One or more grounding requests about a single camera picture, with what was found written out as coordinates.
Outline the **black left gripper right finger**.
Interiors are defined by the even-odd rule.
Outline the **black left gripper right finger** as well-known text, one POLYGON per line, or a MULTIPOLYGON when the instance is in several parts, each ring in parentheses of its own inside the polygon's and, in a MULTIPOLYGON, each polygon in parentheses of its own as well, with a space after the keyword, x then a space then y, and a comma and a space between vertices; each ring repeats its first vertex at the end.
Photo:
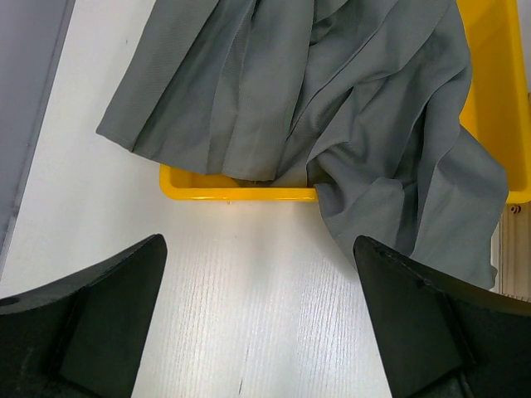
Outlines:
POLYGON ((530 303, 359 236, 353 256, 394 397, 528 397, 530 303))

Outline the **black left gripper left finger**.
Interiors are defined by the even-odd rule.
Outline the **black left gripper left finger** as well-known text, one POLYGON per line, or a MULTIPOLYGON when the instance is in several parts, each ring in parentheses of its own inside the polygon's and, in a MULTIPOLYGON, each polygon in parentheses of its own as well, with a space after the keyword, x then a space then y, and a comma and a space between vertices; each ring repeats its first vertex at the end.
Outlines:
POLYGON ((151 235, 1 300, 3 397, 130 397, 168 255, 151 235))

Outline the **grey pleated skirt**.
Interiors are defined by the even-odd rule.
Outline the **grey pleated skirt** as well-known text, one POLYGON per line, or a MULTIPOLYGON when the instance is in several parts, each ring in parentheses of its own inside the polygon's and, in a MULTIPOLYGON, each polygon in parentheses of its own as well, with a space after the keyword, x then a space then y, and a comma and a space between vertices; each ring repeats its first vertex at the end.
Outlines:
POLYGON ((366 235, 484 289, 508 183, 461 126, 454 1, 157 1, 97 133, 143 158, 313 187, 346 256, 366 235))

